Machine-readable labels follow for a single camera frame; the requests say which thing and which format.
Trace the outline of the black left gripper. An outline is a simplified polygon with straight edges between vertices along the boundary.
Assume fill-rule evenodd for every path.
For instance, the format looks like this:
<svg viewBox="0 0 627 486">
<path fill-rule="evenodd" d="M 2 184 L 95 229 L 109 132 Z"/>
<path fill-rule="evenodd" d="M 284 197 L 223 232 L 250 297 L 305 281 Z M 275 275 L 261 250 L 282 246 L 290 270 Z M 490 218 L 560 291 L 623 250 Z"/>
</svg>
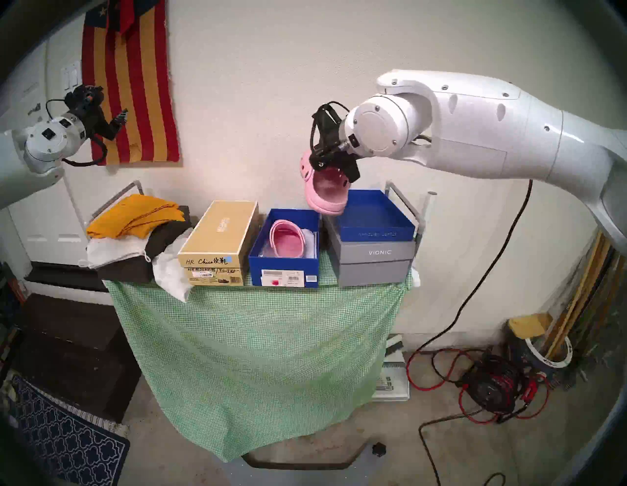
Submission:
<svg viewBox="0 0 627 486">
<path fill-rule="evenodd" d="M 105 97 L 103 95 L 92 95 L 88 100 L 87 95 L 67 95 L 66 106 L 68 112 L 75 116 L 84 126 L 86 136 L 100 135 L 104 139 L 114 141 L 120 125 L 111 124 L 105 119 L 101 104 Z M 123 109 L 115 117 L 116 123 L 127 123 L 128 110 Z"/>
</svg>

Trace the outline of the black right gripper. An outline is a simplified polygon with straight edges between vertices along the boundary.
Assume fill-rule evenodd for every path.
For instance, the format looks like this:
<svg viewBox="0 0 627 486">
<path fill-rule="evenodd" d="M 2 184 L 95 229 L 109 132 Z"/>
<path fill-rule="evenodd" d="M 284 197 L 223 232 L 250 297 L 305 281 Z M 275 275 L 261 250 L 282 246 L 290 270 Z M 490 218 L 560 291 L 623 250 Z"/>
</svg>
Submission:
<svg viewBox="0 0 627 486">
<path fill-rule="evenodd" d="M 325 169 L 326 157 L 339 154 L 340 171 L 350 183 L 354 183 L 360 178 L 357 165 L 359 156 L 350 154 L 347 142 L 341 139 L 340 127 L 344 119 L 337 114 L 333 106 L 322 104 L 313 114 L 313 134 L 318 133 L 319 139 L 310 151 L 310 165 L 312 169 Z"/>
</svg>

